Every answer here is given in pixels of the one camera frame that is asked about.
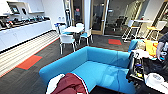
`sofa armrest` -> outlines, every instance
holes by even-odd
[[[43,68],[39,71],[40,77],[44,80],[45,84],[47,84],[50,79],[59,75],[66,74],[83,63],[87,61],[87,49],[82,48],[74,53],[71,53]]]

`countertop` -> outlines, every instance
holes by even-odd
[[[25,26],[25,25],[30,25],[30,24],[34,24],[34,23],[39,23],[39,22],[44,22],[44,21],[47,21],[47,20],[42,20],[42,21],[30,21],[30,22],[24,22],[22,24],[15,24],[13,25],[12,27],[10,28],[1,28],[0,31],[2,30],[7,30],[7,29],[12,29],[12,28],[15,28],[15,27],[20,27],[20,26]]]

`white cabinet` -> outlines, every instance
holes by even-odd
[[[0,16],[12,14],[8,3],[5,0],[0,0]]]
[[[44,12],[43,4],[41,0],[27,0],[24,1],[29,13]]]
[[[51,21],[43,21],[0,31],[0,51],[51,30]]]
[[[18,43],[17,36],[11,29],[3,30],[3,35],[0,35],[1,40],[7,48],[12,47]]]
[[[24,42],[25,40],[28,40],[28,36],[25,32],[24,27],[15,27],[11,29],[13,31],[13,34],[16,35],[16,38],[19,43]]]
[[[3,41],[0,39],[0,51],[4,50],[6,48],[5,44]]]
[[[33,30],[33,24],[24,26],[24,31],[26,32],[28,39],[31,39],[36,36]]]
[[[52,29],[50,20],[44,22],[44,28],[46,32]]]

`kitchen counter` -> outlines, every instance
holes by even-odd
[[[35,38],[50,30],[52,30],[50,20],[18,23],[11,28],[3,28],[0,30],[0,51]]]
[[[15,27],[20,27],[20,26],[25,26],[25,25],[30,25],[30,24],[34,24],[34,23],[39,23],[39,22],[43,22],[43,21],[47,21],[47,20],[42,20],[42,21],[30,21],[30,22],[24,22],[24,23],[18,23],[18,24],[15,24],[13,25],[12,27],[10,28],[1,28],[0,31],[2,30],[7,30],[7,29],[11,29],[11,28],[15,28]]]

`blue sofa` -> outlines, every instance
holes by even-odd
[[[96,85],[127,94],[134,94],[133,83],[128,83],[129,52],[86,46],[45,67],[39,74],[46,84],[63,73],[75,73],[90,92]]]

